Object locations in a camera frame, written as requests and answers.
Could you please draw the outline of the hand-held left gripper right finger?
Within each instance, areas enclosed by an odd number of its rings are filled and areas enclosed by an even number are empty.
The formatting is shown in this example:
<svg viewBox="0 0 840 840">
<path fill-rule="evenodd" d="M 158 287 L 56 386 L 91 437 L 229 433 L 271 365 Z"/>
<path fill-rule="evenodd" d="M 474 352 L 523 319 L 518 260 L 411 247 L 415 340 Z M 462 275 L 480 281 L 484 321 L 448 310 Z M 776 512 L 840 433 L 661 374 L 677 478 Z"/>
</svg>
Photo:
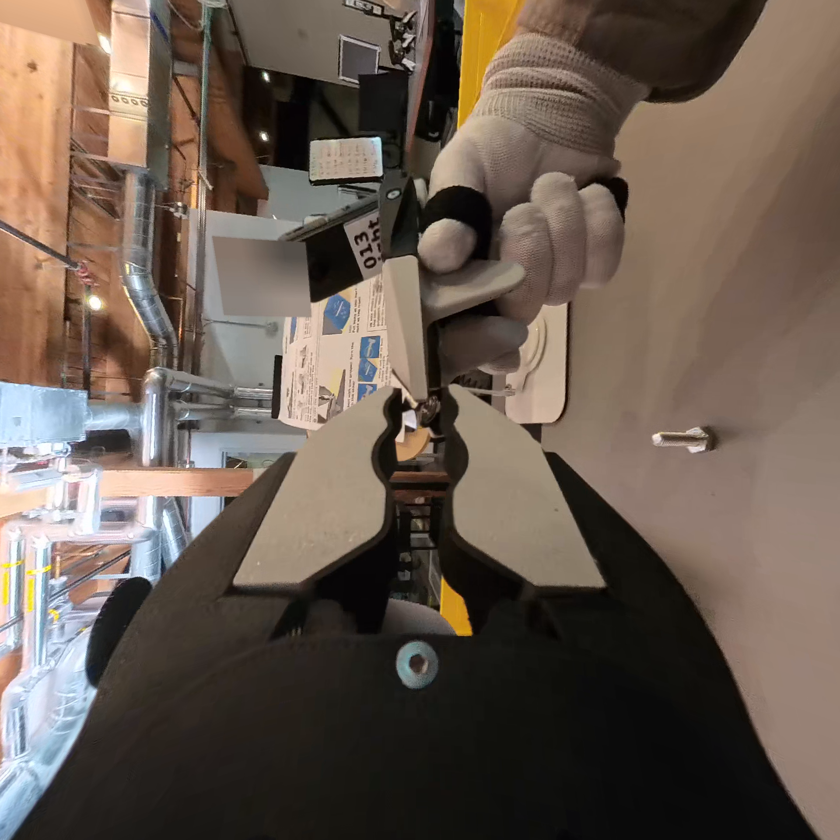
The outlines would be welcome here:
<svg viewBox="0 0 840 840">
<path fill-rule="evenodd" d="M 449 485 L 439 558 L 471 633 L 498 605 L 605 592 L 541 444 L 461 385 L 444 389 L 440 423 Z"/>
</svg>

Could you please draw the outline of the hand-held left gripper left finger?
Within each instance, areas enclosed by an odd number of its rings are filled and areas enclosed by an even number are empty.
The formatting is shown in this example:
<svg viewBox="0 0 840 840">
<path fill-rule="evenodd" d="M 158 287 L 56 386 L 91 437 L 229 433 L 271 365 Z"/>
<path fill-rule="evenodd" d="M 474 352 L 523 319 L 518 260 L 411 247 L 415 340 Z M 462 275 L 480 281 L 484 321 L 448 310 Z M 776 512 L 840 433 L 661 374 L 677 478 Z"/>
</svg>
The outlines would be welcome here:
<svg viewBox="0 0 840 840">
<path fill-rule="evenodd" d="M 396 434 L 403 395 L 381 388 L 294 455 L 233 578 L 236 592 L 326 598 L 363 634 L 382 630 L 396 573 Z"/>
</svg>

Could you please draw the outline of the silver hex bolt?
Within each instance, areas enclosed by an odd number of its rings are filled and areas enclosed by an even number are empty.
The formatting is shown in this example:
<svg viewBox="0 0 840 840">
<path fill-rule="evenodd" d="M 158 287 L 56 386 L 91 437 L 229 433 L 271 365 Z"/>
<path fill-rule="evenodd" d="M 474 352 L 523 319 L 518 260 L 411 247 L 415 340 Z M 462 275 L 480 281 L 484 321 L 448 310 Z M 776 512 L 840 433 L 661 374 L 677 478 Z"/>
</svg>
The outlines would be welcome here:
<svg viewBox="0 0 840 840">
<path fill-rule="evenodd" d="M 683 448 L 697 455 L 713 451 L 718 440 L 710 427 L 693 427 L 681 432 L 656 432 L 652 443 L 658 448 Z"/>
</svg>

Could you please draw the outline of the silver ventilation duct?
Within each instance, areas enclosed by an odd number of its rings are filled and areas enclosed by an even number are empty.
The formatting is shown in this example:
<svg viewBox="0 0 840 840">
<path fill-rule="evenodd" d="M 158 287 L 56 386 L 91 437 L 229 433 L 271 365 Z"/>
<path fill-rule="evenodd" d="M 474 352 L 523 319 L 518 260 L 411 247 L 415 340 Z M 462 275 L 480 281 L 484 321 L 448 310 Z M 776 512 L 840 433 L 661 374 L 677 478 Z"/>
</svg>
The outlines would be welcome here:
<svg viewBox="0 0 840 840">
<path fill-rule="evenodd" d="M 179 342 L 154 281 L 156 199 L 169 187 L 172 89 L 167 2 L 111 3 L 108 162 L 123 173 L 122 286 L 150 342 L 150 366 L 171 367 Z"/>
</svg>

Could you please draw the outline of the printed instruction sheet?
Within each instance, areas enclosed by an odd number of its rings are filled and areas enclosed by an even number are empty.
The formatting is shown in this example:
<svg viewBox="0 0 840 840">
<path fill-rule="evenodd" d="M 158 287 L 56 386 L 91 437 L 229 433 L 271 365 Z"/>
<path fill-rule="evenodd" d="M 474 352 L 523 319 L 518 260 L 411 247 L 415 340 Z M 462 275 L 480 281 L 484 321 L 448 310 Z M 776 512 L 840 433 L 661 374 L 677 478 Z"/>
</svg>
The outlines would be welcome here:
<svg viewBox="0 0 840 840">
<path fill-rule="evenodd" d="M 381 276 L 313 303 L 309 316 L 284 327 L 279 420 L 313 432 L 396 386 L 388 352 Z"/>
</svg>

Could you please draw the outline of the person's right hand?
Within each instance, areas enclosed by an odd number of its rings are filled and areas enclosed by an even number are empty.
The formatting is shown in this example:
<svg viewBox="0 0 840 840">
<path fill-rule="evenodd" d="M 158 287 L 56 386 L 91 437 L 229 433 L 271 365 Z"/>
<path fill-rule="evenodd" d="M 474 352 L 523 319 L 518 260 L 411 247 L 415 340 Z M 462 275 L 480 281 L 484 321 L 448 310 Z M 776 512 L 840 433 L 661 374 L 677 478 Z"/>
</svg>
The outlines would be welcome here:
<svg viewBox="0 0 840 840">
<path fill-rule="evenodd" d="M 615 141 L 650 89 L 556 38 L 514 36 L 491 61 L 479 99 L 440 152 L 418 245 L 424 267 L 448 275 L 478 255 L 464 218 L 467 191 L 490 211 L 492 259 L 523 269 L 497 314 L 460 313 L 438 328 L 441 378 L 515 371 L 545 306 L 602 287 L 620 265 L 625 223 Z"/>
</svg>

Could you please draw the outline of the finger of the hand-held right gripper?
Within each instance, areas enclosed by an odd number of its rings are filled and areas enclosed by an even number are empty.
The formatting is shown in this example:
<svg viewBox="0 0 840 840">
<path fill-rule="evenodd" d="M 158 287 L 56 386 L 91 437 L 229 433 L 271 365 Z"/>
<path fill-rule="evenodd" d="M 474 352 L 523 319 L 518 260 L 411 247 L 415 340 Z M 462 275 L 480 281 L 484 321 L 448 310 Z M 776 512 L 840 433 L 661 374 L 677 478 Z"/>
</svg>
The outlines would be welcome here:
<svg viewBox="0 0 840 840">
<path fill-rule="evenodd" d="M 392 374 L 404 395 L 424 403 L 440 388 L 438 330 L 424 293 L 431 287 L 419 258 L 388 259 L 382 267 L 387 348 Z"/>
</svg>

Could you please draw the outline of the yellow plastic parts bin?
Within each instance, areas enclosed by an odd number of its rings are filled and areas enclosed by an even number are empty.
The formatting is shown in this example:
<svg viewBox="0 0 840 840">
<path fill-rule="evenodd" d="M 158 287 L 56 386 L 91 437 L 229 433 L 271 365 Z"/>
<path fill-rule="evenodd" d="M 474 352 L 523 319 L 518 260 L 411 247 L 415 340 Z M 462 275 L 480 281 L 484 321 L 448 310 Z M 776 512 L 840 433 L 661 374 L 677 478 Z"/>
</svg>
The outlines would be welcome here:
<svg viewBox="0 0 840 840">
<path fill-rule="evenodd" d="M 452 586 L 442 578 L 440 583 L 439 612 L 447 623 L 453 628 L 456 635 L 469 637 L 473 635 L 473 629 L 469 620 L 466 602 Z"/>
<path fill-rule="evenodd" d="M 457 129 L 475 107 L 489 63 L 514 35 L 523 1 L 466 1 L 461 39 Z"/>
</svg>

